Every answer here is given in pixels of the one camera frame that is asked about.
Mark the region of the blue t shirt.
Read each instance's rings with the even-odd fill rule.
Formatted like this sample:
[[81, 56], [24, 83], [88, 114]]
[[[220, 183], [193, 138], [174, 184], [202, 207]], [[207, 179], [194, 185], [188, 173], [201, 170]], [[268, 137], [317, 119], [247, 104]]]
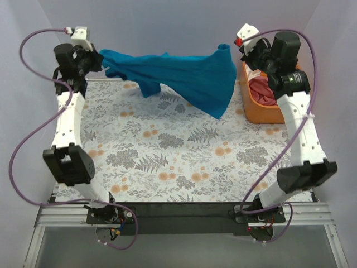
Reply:
[[145, 98], [159, 93], [164, 84], [216, 119], [234, 92], [237, 69], [228, 44], [220, 44], [209, 56], [130, 56], [107, 49], [100, 54], [106, 77], [136, 82]]

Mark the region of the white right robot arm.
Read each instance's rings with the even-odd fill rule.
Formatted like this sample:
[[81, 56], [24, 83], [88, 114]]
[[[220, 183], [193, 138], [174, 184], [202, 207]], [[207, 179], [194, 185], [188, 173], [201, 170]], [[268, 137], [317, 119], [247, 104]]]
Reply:
[[297, 67], [297, 54], [304, 35], [295, 30], [274, 31], [273, 43], [265, 42], [263, 34], [251, 25], [237, 32], [235, 44], [241, 60], [251, 70], [267, 75], [268, 85], [282, 112], [291, 150], [291, 167], [277, 170], [277, 180], [258, 194], [252, 205], [241, 202], [241, 213], [259, 222], [267, 221], [275, 207], [289, 198], [320, 186], [337, 172], [337, 164], [329, 161], [317, 136], [312, 107], [317, 96], [317, 81], [310, 87], [306, 73]]

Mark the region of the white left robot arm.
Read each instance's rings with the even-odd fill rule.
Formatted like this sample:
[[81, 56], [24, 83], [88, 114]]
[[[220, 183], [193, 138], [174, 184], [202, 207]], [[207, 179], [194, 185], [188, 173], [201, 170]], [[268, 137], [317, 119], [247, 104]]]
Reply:
[[55, 136], [51, 147], [42, 153], [43, 159], [59, 184], [77, 190], [89, 201], [106, 223], [118, 219], [117, 207], [108, 204], [111, 194], [92, 179], [95, 175], [93, 159], [82, 148], [81, 114], [87, 90], [86, 75], [102, 69], [102, 56], [93, 44], [89, 46], [60, 44], [54, 48], [58, 67], [52, 78], [55, 82], [58, 111]]

